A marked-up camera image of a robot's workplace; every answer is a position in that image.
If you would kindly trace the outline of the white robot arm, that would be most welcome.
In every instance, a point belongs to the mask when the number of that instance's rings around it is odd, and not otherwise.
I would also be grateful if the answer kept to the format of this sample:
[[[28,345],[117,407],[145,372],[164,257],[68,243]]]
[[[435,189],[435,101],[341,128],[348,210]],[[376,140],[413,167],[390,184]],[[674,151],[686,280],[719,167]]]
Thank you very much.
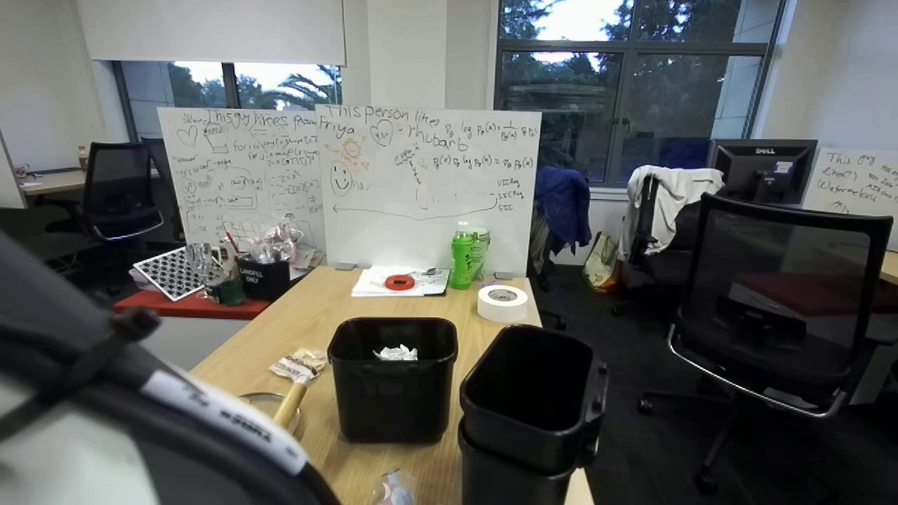
[[[0,237],[0,505],[341,505],[304,447]]]

